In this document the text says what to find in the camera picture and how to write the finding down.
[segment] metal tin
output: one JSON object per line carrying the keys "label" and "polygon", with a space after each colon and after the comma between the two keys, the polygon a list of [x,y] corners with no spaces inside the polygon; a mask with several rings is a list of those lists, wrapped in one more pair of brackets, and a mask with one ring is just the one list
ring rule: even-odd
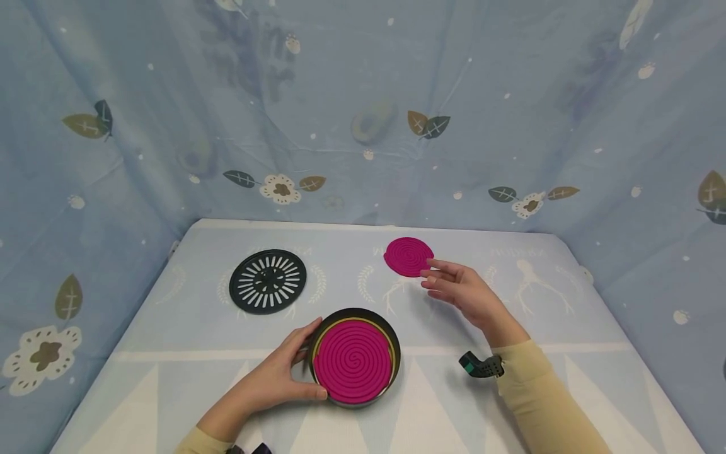
{"label": "metal tin", "polygon": [[388,338],[388,353],[391,355],[391,367],[393,368],[393,370],[391,371],[391,378],[388,381],[388,385],[383,388],[383,390],[376,397],[360,404],[348,404],[345,402],[340,402],[330,396],[327,398],[335,405],[343,408],[363,408],[380,399],[380,397],[383,396],[389,388],[391,388],[393,382],[396,380],[396,376],[399,373],[399,368],[401,367],[401,344],[399,343],[398,336],[396,336],[396,331],[393,330],[393,328],[390,324],[388,324],[386,319],[376,314],[375,312],[369,311],[368,309],[362,309],[361,307],[349,307],[336,311],[331,315],[328,315],[322,321],[322,323],[320,323],[320,326],[318,326],[318,328],[313,332],[312,336],[310,337],[310,347],[308,350],[308,356],[306,361],[308,363],[308,368],[310,369],[310,374],[312,374],[315,383],[319,384],[317,376],[315,375],[313,359],[317,354],[320,341],[331,327],[337,325],[344,320],[363,320],[371,323],[376,328],[381,330],[381,332],[383,332],[383,334]]}

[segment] black wristband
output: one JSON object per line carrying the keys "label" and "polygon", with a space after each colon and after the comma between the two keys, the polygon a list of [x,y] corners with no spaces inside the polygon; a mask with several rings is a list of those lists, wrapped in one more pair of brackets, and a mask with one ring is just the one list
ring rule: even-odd
{"label": "black wristband", "polygon": [[469,351],[459,358],[459,364],[461,364],[461,367],[463,367],[469,375],[476,378],[501,377],[504,375],[502,358],[496,355],[487,358],[484,361],[480,361],[471,351]]}

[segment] forearm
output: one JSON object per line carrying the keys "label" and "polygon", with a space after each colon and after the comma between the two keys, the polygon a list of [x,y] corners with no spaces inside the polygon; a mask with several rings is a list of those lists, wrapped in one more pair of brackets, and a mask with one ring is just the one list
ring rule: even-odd
{"label": "forearm", "polygon": [[234,385],[181,441],[175,454],[223,454],[252,415],[245,387]]}
{"label": "forearm", "polygon": [[607,444],[533,342],[492,349],[505,374],[499,395],[532,454],[606,454]]}
{"label": "forearm", "polygon": [[509,313],[505,305],[494,296],[496,301],[489,305],[488,316],[478,327],[484,333],[492,349],[527,342],[529,334]]}
{"label": "forearm", "polygon": [[197,427],[214,439],[234,442],[253,413],[243,383],[235,384],[199,420]]}

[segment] blue fabric backdrop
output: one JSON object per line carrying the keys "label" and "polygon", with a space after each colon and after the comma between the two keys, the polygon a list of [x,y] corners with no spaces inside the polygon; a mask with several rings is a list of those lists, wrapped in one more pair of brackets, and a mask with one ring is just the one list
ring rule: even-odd
{"label": "blue fabric backdrop", "polygon": [[216,217],[558,234],[721,452],[724,55],[720,0],[3,2],[6,451]]}

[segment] right hand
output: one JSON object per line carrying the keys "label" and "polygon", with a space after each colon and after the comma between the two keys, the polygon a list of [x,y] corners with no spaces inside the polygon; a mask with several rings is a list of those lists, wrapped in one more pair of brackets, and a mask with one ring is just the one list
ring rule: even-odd
{"label": "right hand", "polygon": [[484,331],[484,327],[502,309],[504,304],[476,271],[464,265],[428,259],[436,269],[422,269],[426,280],[421,286],[431,298],[440,299],[459,309],[469,323]]}

